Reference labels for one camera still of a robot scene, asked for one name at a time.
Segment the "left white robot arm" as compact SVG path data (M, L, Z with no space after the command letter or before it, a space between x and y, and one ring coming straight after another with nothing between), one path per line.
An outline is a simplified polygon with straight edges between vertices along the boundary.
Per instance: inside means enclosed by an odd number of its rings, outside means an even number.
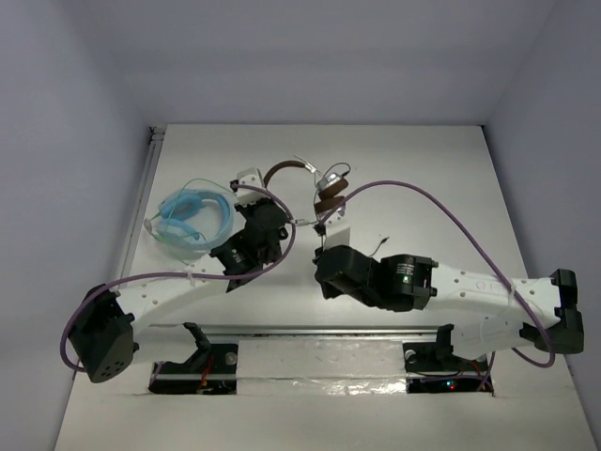
M130 365L169 355L149 332L172 314L240 288L273 270L289 253L292 214L277 197L239 206L243 229L185 272L151 272L100 284L88 291L60 338L60 357L93 383L121 375Z

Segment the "brown silver headphones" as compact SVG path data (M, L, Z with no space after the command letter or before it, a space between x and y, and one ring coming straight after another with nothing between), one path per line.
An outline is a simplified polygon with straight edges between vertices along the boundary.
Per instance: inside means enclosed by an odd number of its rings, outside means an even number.
M271 179L280 171L288 168L302 169L311 173L314 177L314 216L315 219L296 219L296 226L314 226L319 220L320 213L331 210L338 202L343 200L342 192L348 187L347 176L352 167L347 162L338 162L325 171L320 171L312 163L295 155L293 160L281 161L272 166L264 175L265 188L269 186Z

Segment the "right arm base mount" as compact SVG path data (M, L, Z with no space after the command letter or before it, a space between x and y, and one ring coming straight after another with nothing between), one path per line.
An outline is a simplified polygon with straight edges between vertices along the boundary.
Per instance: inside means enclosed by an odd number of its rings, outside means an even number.
M403 344L409 394L494 393L486 357L469 360L454 355L454 330L454 325L444 325L434 341Z

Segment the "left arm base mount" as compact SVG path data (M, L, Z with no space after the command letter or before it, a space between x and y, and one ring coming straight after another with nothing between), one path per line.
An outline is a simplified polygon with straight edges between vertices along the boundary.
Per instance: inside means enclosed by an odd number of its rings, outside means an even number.
M193 336L196 350L181 363L154 363L148 391L154 395L235 395L239 344L211 343L195 323L185 322L183 327Z

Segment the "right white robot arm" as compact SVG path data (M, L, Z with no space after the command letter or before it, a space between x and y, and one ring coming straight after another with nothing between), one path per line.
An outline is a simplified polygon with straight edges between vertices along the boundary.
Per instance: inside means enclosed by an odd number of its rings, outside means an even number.
M577 354L584 350L576 275L557 270L539 279L512 279L466 272L428 257L395 255L380 260L345 245L317 253L315 280L326 299L347 295L395 313L451 310L479 314L460 326L439 326L433 355L454 369L498 350L533 346L540 351Z

